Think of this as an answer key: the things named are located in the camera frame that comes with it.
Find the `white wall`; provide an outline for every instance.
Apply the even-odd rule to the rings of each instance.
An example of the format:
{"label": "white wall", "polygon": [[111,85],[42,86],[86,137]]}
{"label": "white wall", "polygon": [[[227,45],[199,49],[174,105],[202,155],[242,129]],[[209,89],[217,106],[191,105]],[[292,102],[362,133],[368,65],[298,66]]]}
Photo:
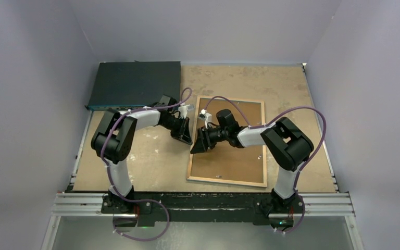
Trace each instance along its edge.
{"label": "white wall", "polygon": [[343,0],[306,74],[366,249],[400,249],[400,0]]}
{"label": "white wall", "polygon": [[39,249],[97,60],[66,0],[0,0],[0,249]]}
{"label": "white wall", "polygon": [[101,61],[307,61],[341,0],[71,0]]}

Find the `wooden table surface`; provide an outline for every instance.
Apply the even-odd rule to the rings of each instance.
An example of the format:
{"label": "wooden table surface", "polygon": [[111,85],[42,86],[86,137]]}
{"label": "wooden table surface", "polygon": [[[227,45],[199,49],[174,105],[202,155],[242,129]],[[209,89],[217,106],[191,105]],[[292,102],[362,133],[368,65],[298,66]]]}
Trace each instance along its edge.
{"label": "wooden table surface", "polygon": [[[187,104],[195,105],[197,95],[222,95],[232,98],[261,99],[265,102],[266,121],[295,106],[311,106],[307,82],[301,67],[296,66],[182,66],[181,88],[193,90]],[[103,112],[93,112],[84,142],[74,184],[78,191],[106,191],[109,183],[102,161],[90,147]],[[192,131],[194,113],[189,114]],[[315,114],[297,110],[287,115],[314,145],[320,140]],[[268,187],[258,188],[186,180],[190,146],[171,138],[169,130],[157,126],[135,133],[128,156],[130,179],[137,191],[268,192],[274,186],[278,165],[267,154]],[[307,165],[298,181],[300,192],[334,193],[329,163],[323,148]]]}

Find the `wooden frame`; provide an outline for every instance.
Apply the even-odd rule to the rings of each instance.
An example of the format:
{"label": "wooden frame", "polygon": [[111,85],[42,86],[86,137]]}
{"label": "wooden frame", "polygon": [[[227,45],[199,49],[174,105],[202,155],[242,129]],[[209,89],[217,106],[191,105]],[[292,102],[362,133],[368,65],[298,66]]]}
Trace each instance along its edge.
{"label": "wooden frame", "polygon": [[[192,128],[192,137],[195,139],[196,131],[197,131],[197,121],[198,115],[200,112],[200,100],[202,98],[211,99],[213,96],[207,95],[199,95],[197,96],[197,102],[195,105],[195,117],[194,117],[194,125]],[[229,100],[234,102],[250,102],[250,103],[260,103],[261,105],[261,122],[264,124],[265,121],[265,102],[262,100],[254,100],[254,99],[243,99],[243,98],[229,98]],[[263,183],[261,182],[248,182],[248,181],[233,181],[233,180],[225,180],[225,179],[214,179],[214,178],[205,178],[205,177],[197,177],[191,176],[192,171],[192,161],[194,159],[193,155],[189,156],[189,163],[187,167],[186,179],[192,181],[204,181],[204,182],[213,182],[213,183],[223,183],[223,184],[234,184],[234,185],[245,185],[245,186],[255,186],[259,188],[267,188],[267,159],[266,159],[266,146],[262,146],[262,156],[263,156]]]}

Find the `glass panel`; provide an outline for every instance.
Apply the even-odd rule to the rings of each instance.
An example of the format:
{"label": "glass panel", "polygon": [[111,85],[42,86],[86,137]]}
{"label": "glass panel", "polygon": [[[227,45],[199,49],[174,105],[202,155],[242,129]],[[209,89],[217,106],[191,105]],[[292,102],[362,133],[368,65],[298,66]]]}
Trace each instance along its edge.
{"label": "glass panel", "polygon": [[[136,237],[159,234],[165,223],[133,228]],[[113,234],[111,217],[62,217],[53,249],[353,249],[344,217],[306,217],[287,235],[251,223],[172,222],[161,238],[137,242]]]}

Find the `black mounting plate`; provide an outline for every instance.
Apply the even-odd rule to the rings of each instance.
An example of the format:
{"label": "black mounting plate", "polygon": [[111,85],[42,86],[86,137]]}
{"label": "black mounting plate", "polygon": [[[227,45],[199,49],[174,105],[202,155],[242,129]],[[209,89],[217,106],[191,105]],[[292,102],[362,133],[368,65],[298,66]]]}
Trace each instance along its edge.
{"label": "black mounting plate", "polygon": [[[130,192],[130,199],[153,199],[168,209],[170,221],[181,222],[251,222],[256,226],[281,227],[286,218],[269,218],[269,214],[302,213],[301,201],[294,197],[285,206],[272,205],[271,193],[212,192]],[[156,203],[137,203],[139,227],[152,227],[156,221],[166,221],[165,211]],[[109,194],[104,196],[103,214],[133,214],[134,204]]]}

